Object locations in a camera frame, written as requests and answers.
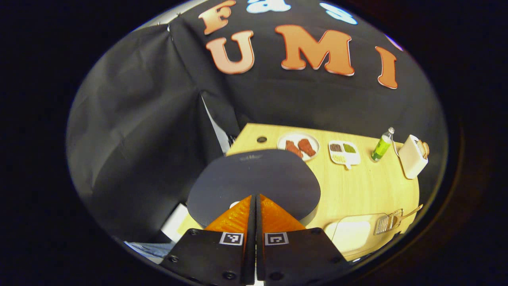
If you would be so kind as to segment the white toaster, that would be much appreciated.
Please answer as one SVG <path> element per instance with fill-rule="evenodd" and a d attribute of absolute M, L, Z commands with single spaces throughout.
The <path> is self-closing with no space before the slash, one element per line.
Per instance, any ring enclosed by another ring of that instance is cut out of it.
<path fill-rule="evenodd" d="M 398 151 L 404 175 L 410 180 L 416 178 L 428 163 L 428 158 L 424 159 L 418 150 L 417 141 L 419 140 L 414 135 L 409 135 Z"/>

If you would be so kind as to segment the red meat piece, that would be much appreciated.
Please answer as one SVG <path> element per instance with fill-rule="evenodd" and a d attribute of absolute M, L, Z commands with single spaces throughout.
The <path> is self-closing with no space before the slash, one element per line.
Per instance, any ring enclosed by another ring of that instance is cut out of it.
<path fill-rule="evenodd" d="M 296 154 L 299 158 L 303 158 L 303 153 L 294 144 L 293 141 L 285 141 L 285 150 L 290 151 L 290 152 Z"/>
<path fill-rule="evenodd" d="M 307 138 L 303 138 L 298 142 L 298 148 L 301 152 L 307 154 L 308 157 L 312 157 L 316 154 L 316 151 L 312 148 L 312 145 Z"/>

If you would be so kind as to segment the white divided bean dish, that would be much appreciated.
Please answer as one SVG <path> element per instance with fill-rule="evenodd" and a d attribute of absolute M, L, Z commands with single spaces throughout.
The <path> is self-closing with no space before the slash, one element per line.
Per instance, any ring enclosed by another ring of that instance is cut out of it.
<path fill-rule="evenodd" d="M 329 156 L 333 163 L 344 165 L 348 170 L 361 163 L 360 152 L 355 144 L 349 141 L 329 141 Z"/>

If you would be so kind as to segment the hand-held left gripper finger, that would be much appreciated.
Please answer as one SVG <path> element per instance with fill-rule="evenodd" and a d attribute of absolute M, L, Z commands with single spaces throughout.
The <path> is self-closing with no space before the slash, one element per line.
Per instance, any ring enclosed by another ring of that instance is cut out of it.
<path fill-rule="evenodd" d="M 350 269 L 321 228 L 305 228 L 274 201 L 256 196 L 256 277 L 265 286 L 319 286 Z"/>
<path fill-rule="evenodd" d="M 188 229 L 161 266 L 200 286 L 254 283 L 256 196 L 250 195 L 207 228 Z"/>

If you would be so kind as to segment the white box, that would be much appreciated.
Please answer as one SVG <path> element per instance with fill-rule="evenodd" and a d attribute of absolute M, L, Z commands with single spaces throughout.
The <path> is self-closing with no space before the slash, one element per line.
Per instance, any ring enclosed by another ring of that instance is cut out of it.
<path fill-rule="evenodd" d="M 184 224 L 188 215 L 187 207 L 179 203 L 163 223 L 160 231 L 171 241 L 178 242 L 185 232 L 185 230 L 180 230 L 180 227 Z"/>

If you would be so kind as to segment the pale rice container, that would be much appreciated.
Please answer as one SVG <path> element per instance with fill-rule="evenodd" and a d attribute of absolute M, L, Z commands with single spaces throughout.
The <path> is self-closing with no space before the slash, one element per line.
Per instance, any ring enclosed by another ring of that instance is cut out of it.
<path fill-rule="evenodd" d="M 377 234 L 378 222 L 384 213 L 345 216 L 327 224 L 325 234 L 346 261 L 351 262 L 381 249 L 389 242 L 388 233 Z"/>

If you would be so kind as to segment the dark grey rice cooker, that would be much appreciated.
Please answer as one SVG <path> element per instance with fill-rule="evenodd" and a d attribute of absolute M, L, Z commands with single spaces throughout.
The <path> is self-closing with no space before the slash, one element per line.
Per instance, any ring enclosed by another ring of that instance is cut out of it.
<path fill-rule="evenodd" d="M 321 188 L 303 159 L 280 149 L 237 153 L 215 159 L 198 176 L 187 199 L 189 215 L 207 227 L 232 203 L 262 194 L 303 225 L 316 216 Z"/>

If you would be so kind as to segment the blue plastic bag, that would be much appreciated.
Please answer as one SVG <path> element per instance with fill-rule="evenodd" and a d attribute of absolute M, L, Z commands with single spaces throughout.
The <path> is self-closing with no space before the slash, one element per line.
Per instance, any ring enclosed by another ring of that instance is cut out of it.
<path fill-rule="evenodd" d="M 149 259 L 155 264 L 163 262 L 165 256 L 173 249 L 175 242 L 170 243 L 140 243 L 124 242 L 132 250 Z"/>

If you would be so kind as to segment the black backdrop cloth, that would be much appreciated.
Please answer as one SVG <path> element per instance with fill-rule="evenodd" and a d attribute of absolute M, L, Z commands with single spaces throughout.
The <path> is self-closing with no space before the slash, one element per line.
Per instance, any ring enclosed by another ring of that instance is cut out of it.
<path fill-rule="evenodd" d="M 441 180 L 448 131 L 418 63 L 371 24 L 333 18 L 322 0 L 207 0 L 169 23 L 135 30 L 87 74 L 71 107 L 66 151 L 78 195 L 98 224 L 125 241 L 162 243 L 160 228 L 201 171 L 248 123 L 430 145 L 420 201 Z M 351 36 L 353 75 L 282 67 L 276 27 L 318 40 Z"/>

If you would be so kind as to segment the green label plastic bottle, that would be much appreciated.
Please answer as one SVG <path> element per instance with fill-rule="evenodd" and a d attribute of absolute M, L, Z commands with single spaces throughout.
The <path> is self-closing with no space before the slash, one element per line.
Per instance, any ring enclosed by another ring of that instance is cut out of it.
<path fill-rule="evenodd" d="M 395 129 L 390 127 L 387 132 L 385 132 L 373 152 L 371 153 L 371 159 L 373 161 L 379 162 L 381 158 L 386 154 L 387 150 L 393 146 L 393 135 L 395 133 Z"/>

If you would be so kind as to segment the white round plate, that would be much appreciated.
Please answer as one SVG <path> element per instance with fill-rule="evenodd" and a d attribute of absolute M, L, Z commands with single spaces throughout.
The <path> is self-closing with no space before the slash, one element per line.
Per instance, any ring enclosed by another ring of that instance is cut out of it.
<path fill-rule="evenodd" d="M 312 157 L 308 157 L 307 154 L 303 153 L 303 158 L 301 158 L 303 161 L 309 161 L 314 159 L 317 154 L 320 151 L 320 144 L 319 141 L 312 135 L 304 133 L 304 132 L 288 132 L 282 135 L 278 142 L 277 142 L 277 148 L 281 150 L 285 150 L 285 141 L 293 141 L 294 144 L 298 147 L 298 143 L 301 139 L 307 138 L 310 141 L 310 144 L 312 145 L 312 148 L 316 151 L 316 154 Z"/>

